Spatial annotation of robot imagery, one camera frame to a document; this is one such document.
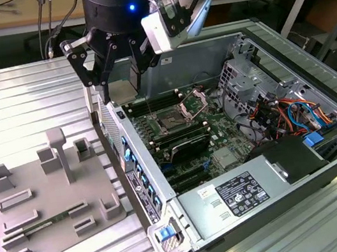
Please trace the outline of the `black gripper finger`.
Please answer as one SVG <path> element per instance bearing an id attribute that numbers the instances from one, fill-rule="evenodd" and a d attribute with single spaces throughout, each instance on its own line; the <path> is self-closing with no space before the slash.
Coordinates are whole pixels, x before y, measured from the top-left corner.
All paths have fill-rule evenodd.
<path id="1" fill-rule="evenodd" d="M 148 68 L 156 67 L 160 59 L 160 55 L 153 50 L 150 41 L 145 37 L 142 43 L 137 40 L 130 39 L 129 46 L 131 50 L 131 77 L 133 81 L 133 88 L 140 92 L 141 79 Z"/>
<path id="2" fill-rule="evenodd" d="M 65 40 L 60 44 L 63 55 L 73 67 L 85 87 L 94 87 L 101 95 L 104 105 L 110 102 L 109 77 L 117 60 L 118 45 L 114 41 L 98 43 L 91 40 L 94 51 L 94 64 L 91 70 L 85 67 L 87 58 L 87 38 Z"/>

